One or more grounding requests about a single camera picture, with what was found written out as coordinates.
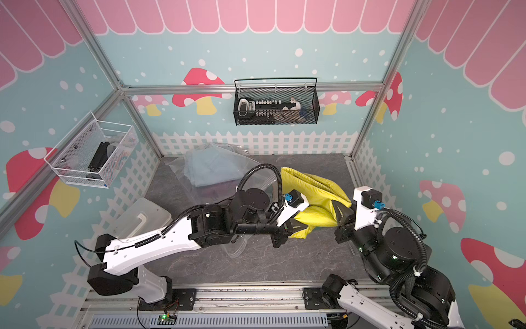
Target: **plastic bag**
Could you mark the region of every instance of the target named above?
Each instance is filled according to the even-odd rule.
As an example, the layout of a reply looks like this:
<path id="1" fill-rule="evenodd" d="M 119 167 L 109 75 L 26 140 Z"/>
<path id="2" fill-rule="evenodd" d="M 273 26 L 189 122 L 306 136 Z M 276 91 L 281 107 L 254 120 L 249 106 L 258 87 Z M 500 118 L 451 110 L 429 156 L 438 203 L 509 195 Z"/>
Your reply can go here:
<path id="1" fill-rule="evenodd" d="M 243 176 L 259 162 L 249 158 L 241 146 L 208 143 L 168 163 L 193 204 L 211 204 L 236 192 Z M 257 171 L 243 189 L 259 188 L 272 200 L 276 177 L 271 170 Z"/>

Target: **robotic arm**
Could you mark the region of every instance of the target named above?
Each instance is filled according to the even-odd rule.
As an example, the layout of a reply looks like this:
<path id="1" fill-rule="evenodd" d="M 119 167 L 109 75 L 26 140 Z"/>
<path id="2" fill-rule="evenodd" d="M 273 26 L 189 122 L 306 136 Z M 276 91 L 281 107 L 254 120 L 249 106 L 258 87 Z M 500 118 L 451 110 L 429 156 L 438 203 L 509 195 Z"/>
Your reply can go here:
<path id="1" fill-rule="evenodd" d="M 267 194 L 257 188 L 244 191 L 247 179 L 264 168 L 275 172 L 281 196 L 278 169 L 262 164 L 243 177 L 232 197 L 217 204 L 193 206 L 158 231 L 123 240 L 109 234 L 99 236 L 94 251 L 102 263 L 90 268 L 88 283 L 100 295 L 131 291 L 146 303 L 169 304 L 172 302 L 171 279 L 153 274 L 145 269 L 144 263 L 186 250 L 227 244 L 238 234 L 268 234 L 272 245 L 278 248 L 290 235 L 306 227 L 294 217 L 309 203 L 296 190 L 276 203 L 271 203 Z M 323 308 L 338 308 L 339 305 L 386 329 L 463 327 L 448 278 L 427 266 L 431 248 L 422 242 L 425 235 L 414 230 L 407 220 L 410 218 L 385 208 L 380 192 L 363 186 L 355 189 L 353 198 L 356 203 L 351 208 L 332 201 L 337 210 L 336 241 L 354 243 L 371 279 L 389 284 L 394 303 L 411 318 L 376 304 L 333 274 L 320 289 L 326 306 Z M 402 227 L 391 228 L 383 235 L 389 217 Z"/>

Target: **black mesh basket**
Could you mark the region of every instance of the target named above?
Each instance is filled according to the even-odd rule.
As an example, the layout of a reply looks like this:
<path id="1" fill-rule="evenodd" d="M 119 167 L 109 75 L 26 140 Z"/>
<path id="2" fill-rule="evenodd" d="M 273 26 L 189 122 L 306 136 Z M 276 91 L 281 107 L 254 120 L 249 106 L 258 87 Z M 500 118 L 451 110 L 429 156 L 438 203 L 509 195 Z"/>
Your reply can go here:
<path id="1" fill-rule="evenodd" d="M 316 78 L 235 80 L 236 125 L 287 125 L 318 122 Z"/>

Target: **yellow mushroom stem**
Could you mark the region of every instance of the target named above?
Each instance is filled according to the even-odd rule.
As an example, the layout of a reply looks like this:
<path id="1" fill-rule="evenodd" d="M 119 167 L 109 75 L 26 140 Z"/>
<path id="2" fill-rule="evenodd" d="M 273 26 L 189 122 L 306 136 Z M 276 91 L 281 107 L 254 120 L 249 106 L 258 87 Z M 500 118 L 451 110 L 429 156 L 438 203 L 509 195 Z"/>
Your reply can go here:
<path id="1" fill-rule="evenodd" d="M 212 103 L 212 97 L 202 97 L 196 100 L 197 114 L 199 115 L 212 115 L 217 112 L 216 107 Z"/>

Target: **white plastic container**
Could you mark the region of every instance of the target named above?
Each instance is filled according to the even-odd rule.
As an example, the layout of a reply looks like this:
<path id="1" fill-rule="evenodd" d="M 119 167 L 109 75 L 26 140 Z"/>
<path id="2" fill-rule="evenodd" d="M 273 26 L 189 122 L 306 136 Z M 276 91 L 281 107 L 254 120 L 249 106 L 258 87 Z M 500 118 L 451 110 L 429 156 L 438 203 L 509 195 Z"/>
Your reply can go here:
<path id="1" fill-rule="evenodd" d="M 108 233 L 119 239 L 128 238 L 158 230 L 170 220 L 167 210 L 142 197 L 115 220 Z"/>

